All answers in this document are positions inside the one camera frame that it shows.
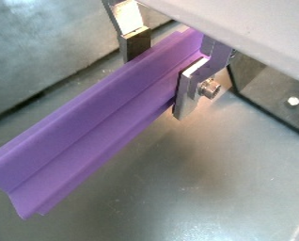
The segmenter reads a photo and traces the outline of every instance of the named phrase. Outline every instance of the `screw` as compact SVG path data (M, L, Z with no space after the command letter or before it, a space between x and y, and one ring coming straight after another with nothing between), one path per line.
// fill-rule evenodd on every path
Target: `screw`
M299 99L295 96L288 97L287 102L288 102L289 106L292 106L292 107L299 105Z
M198 84L197 91L201 96L212 100L220 92L220 88L221 85L213 80L213 78L208 78Z

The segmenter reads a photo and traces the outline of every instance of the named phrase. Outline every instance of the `purple angle strip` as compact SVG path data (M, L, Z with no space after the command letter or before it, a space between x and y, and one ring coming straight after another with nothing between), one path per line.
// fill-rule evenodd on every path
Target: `purple angle strip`
M170 106L202 34L173 33L0 148L0 188L18 216L46 214Z

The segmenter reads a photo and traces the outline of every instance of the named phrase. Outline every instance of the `bolt head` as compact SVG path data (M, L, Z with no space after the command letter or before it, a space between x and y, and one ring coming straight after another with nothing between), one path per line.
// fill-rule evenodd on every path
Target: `bolt head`
M288 97L287 100L289 106L297 106L299 105L299 99L295 96Z

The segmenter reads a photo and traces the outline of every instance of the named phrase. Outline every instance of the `metal clamp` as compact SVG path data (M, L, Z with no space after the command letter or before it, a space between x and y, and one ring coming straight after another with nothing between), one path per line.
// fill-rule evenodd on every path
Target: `metal clamp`
M213 74L220 71L232 56L232 48L208 36L202 37L202 57L180 73L173 116L181 120L196 108L201 96L213 99L220 91L220 84Z
M134 0L101 0L117 32L124 62L150 48L150 29L142 24Z

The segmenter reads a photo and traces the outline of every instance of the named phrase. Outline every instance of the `gray floor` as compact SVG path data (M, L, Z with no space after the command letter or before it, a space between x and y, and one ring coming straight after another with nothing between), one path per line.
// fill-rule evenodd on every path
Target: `gray floor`
M168 21L141 12L152 28ZM0 114L116 49L100 0L0 0Z
M1 119L0 146L120 65L112 54ZM22 221L0 191L0 241L299 240L299 135L217 78L216 100L184 121L166 110L44 217Z

